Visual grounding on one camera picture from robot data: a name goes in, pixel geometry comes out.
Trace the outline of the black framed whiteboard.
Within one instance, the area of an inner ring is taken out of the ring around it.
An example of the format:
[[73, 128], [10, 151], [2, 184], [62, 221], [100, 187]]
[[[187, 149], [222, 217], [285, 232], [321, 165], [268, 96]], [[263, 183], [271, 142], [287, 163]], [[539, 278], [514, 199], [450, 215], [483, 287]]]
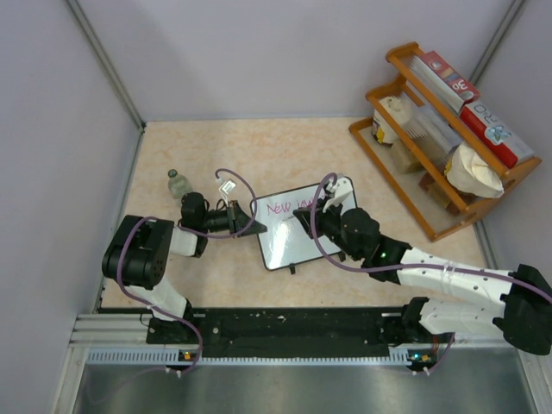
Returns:
[[250, 204], [255, 220], [267, 226], [266, 233], [257, 235], [266, 270], [294, 272], [297, 265], [323, 257], [296, 218], [283, 221], [295, 209], [309, 206], [316, 189], [316, 184], [297, 187], [261, 196]]

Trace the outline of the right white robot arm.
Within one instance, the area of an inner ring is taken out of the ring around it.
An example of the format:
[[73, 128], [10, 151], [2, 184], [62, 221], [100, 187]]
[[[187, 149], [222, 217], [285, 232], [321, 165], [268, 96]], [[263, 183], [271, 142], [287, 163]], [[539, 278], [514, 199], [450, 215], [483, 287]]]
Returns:
[[453, 297], [446, 303], [414, 298], [404, 308], [405, 335], [420, 342], [430, 334], [501, 337], [536, 355], [551, 351], [551, 287], [535, 267], [493, 270], [462, 265], [382, 235], [362, 208], [308, 206], [293, 211], [313, 240], [324, 236], [352, 260], [358, 272], [395, 285]]

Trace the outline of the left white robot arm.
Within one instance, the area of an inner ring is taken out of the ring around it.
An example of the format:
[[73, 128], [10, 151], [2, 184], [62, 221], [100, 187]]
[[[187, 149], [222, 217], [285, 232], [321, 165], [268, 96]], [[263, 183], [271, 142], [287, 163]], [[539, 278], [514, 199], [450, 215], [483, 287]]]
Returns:
[[153, 308], [155, 317], [166, 320], [166, 332], [177, 342], [195, 334], [195, 321], [187, 316], [191, 305], [165, 276], [171, 254], [199, 258], [207, 247], [205, 234], [227, 231], [239, 237], [267, 232], [239, 203], [230, 201], [214, 210], [199, 192], [181, 199], [180, 223], [201, 234], [182, 230], [170, 220], [147, 220], [127, 215], [116, 231], [102, 260], [102, 273], [124, 286], [131, 298]]

